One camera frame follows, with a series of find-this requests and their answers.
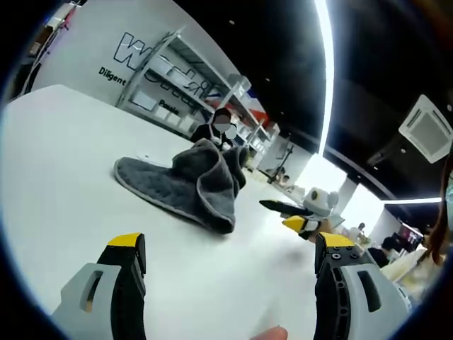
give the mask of white tabletop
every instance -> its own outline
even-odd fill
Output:
[[[143,232],[148,339],[247,339],[286,327],[312,339],[316,326],[314,245],[258,200],[288,200],[252,178],[236,199],[226,237],[138,198],[120,186],[123,156],[171,158],[191,143],[63,86],[6,108],[1,199],[6,241],[26,288],[49,315],[60,290],[110,239]]]

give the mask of bright window light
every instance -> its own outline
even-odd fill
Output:
[[[326,148],[328,127],[331,124],[332,102],[333,102],[333,38],[331,20],[328,17],[326,0],[315,0],[316,11],[318,12],[321,34],[323,36],[324,57],[326,59],[326,102],[324,104],[324,121],[319,142],[318,153],[323,156]]]
[[[440,197],[433,198],[415,198],[413,200],[383,200],[383,204],[421,204],[421,203],[439,203],[442,202]]]
[[[296,181],[296,185],[308,192],[317,187],[327,191],[339,191],[346,180],[346,173],[327,159],[314,154]]]
[[[362,184],[359,184],[341,213],[341,217],[345,219],[343,225],[352,228],[358,227],[363,222],[365,223],[363,232],[365,236],[368,236],[373,231],[383,209],[383,202]]]

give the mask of finger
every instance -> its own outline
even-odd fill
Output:
[[[283,327],[274,327],[255,336],[251,340],[287,340],[288,332]]]

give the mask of ceiling light strip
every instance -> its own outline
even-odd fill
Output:
[[[323,36],[324,57],[326,59],[326,102],[324,104],[324,121],[319,142],[318,153],[323,156],[326,148],[328,128],[331,124],[332,102],[333,102],[333,38],[331,20],[328,17],[326,0],[314,0],[318,12],[321,34]]]
[[[383,200],[383,204],[421,204],[421,203],[439,203],[442,202],[440,197],[416,198],[413,200]]]

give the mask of person in black shirt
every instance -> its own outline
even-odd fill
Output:
[[[200,125],[195,130],[190,141],[195,143],[198,140],[205,138],[213,142],[220,149],[224,143],[227,143],[232,147],[233,143],[225,136],[225,131],[231,126],[230,122],[231,113],[229,110],[227,108],[220,108],[215,111],[211,121],[207,124]]]
[[[394,240],[391,237],[386,237],[382,242],[381,249],[368,248],[369,254],[376,261],[377,265],[382,268],[389,264],[390,251],[393,249]]]

